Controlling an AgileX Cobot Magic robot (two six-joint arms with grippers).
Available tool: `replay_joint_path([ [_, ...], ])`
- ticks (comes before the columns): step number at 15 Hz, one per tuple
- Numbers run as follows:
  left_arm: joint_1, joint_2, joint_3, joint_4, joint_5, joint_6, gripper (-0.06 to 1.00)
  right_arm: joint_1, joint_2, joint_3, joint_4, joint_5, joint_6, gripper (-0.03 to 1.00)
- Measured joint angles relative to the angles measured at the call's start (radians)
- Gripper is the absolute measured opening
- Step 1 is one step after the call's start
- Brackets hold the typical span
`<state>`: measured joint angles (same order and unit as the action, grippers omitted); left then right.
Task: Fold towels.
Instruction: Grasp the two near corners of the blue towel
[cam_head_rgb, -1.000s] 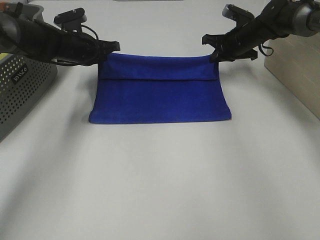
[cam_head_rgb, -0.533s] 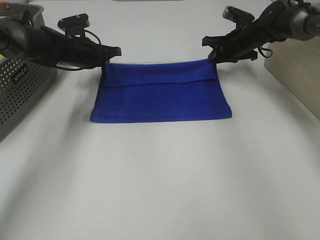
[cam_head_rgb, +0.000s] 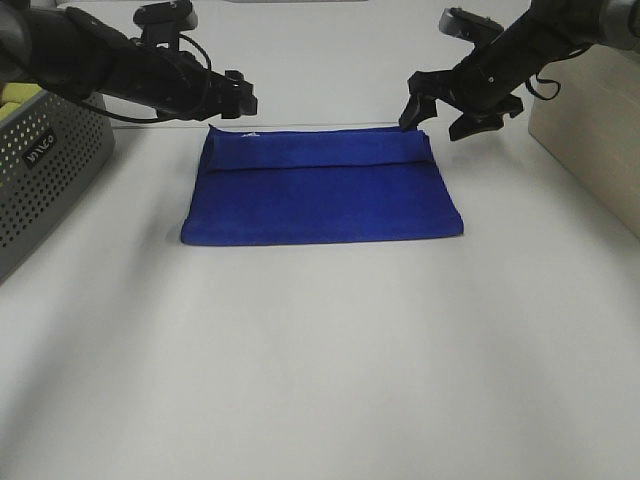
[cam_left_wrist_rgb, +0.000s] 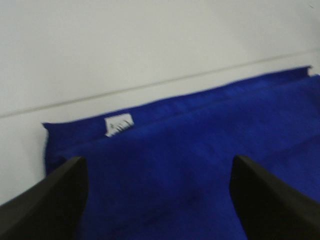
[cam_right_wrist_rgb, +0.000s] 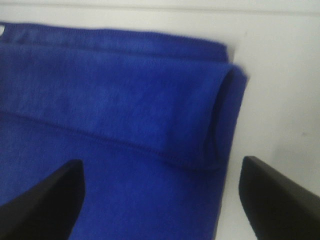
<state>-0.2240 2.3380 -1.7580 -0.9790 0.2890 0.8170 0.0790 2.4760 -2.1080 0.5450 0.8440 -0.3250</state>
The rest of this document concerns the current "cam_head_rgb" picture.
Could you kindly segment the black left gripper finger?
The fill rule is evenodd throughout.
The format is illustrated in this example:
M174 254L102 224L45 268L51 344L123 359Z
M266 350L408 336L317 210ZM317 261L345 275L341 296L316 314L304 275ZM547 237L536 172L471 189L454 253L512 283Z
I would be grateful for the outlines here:
M242 116L255 116L258 113L258 99L254 95L254 85L237 70L226 70L224 78L221 117L237 119Z

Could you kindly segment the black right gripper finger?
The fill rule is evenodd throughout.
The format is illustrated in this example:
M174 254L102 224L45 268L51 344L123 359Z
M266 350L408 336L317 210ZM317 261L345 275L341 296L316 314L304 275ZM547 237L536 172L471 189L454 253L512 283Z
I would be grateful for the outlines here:
M416 130L420 123L438 115L436 100L428 95L411 94L398 120L402 131Z
M449 139L453 142L475 134L500 130L504 127L503 117L517 117L524 111L524 106L520 97L509 94L488 109L463 106L458 107L458 110L462 112L461 116L449 127Z

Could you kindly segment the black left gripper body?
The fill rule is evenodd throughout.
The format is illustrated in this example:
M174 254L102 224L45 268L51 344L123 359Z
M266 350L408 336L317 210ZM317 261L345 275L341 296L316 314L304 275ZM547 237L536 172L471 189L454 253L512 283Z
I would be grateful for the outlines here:
M127 39L113 49L97 90L182 120L206 120L221 116L224 84L224 73L208 69L189 52Z

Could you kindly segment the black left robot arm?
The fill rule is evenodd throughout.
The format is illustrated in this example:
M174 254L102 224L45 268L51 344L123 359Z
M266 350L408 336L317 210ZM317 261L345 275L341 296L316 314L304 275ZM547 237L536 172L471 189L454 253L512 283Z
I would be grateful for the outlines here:
M189 1L139 7L128 38L77 7L1 4L1 79L35 83L85 108L95 94L152 108L154 122L253 116L258 100L239 71L222 74L181 49L198 19Z

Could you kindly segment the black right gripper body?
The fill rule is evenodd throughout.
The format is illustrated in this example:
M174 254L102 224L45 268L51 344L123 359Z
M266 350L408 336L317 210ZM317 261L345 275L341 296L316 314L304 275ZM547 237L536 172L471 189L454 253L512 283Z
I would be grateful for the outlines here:
M408 80L409 110L433 110L441 100L457 110L522 110L513 94L538 70L536 29L453 29L473 45L449 70L417 71Z

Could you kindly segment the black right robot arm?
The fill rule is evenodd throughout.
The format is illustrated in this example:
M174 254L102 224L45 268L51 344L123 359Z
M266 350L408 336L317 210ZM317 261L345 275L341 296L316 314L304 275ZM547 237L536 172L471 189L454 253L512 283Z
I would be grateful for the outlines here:
M569 60L593 45L618 50L639 46L636 1L533 1L507 28L462 8L446 9L442 33L472 43L472 51L450 70L415 72L399 118L403 131L437 114L442 101L460 111L450 126L453 141L503 128L506 116L524 110L514 95L548 64Z

